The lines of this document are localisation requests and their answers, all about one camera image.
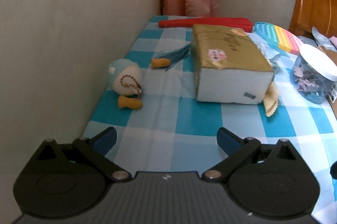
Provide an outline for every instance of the blue tassel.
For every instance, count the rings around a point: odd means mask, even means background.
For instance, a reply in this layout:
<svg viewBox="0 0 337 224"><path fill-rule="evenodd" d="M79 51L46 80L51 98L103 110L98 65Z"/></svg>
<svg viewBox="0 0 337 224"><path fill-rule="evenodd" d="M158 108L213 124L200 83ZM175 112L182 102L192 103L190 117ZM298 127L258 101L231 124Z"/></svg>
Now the blue tassel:
<svg viewBox="0 0 337 224"><path fill-rule="evenodd" d="M186 46L182 47L181 49L177 49L173 52L169 53L162 53L157 56L155 56L156 59L158 58L167 58L171 60L171 65L166 67L165 71L168 71L171 69L174 65L176 65L179 61L183 60L186 58L189 54L191 48L191 44L187 44Z"/></svg>

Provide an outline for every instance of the gold gift box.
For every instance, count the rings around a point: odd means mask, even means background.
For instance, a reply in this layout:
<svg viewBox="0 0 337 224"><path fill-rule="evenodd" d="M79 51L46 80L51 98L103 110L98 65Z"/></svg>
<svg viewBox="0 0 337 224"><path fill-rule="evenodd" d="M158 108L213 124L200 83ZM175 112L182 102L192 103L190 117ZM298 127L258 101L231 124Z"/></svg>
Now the gold gift box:
<svg viewBox="0 0 337 224"><path fill-rule="evenodd" d="M194 25L191 53L198 101L258 104L274 77L242 29Z"/></svg>

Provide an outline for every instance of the white lid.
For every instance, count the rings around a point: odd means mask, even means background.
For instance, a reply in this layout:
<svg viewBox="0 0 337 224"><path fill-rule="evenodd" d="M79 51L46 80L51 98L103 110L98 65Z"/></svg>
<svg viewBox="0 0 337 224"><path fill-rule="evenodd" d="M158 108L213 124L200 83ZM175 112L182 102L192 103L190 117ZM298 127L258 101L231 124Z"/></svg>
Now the white lid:
<svg viewBox="0 0 337 224"><path fill-rule="evenodd" d="M331 81L337 81L337 66L325 53L309 44L302 44L300 54L316 72Z"/></svg>

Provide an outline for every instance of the plastic jar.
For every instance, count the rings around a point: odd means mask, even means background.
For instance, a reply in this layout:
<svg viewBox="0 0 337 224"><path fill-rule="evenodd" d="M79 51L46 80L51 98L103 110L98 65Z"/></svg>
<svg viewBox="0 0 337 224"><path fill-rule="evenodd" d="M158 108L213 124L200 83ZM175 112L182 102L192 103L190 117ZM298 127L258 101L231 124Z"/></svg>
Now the plastic jar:
<svg viewBox="0 0 337 224"><path fill-rule="evenodd" d="M304 98L321 104L337 81L337 66L319 49L303 44L290 80Z"/></svg>

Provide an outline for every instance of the metal screw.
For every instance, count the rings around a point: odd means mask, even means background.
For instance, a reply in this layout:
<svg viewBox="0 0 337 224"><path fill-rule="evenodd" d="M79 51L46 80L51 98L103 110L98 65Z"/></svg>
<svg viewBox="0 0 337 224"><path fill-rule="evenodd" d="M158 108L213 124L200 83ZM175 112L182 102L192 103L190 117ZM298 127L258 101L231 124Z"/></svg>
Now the metal screw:
<svg viewBox="0 0 337 224"><path fill-rule="evenodd" d="M112 174L112 177L117 180L125 180L129 177L129 173L126 171L116 171Z"/></svg>
<svg viewBox="0 0 337 224"><path fill-rule="evenodd" d="M208 170L205 172L205 176L209 179L217 179L221 176L221 173L217 170Z"/></svg>

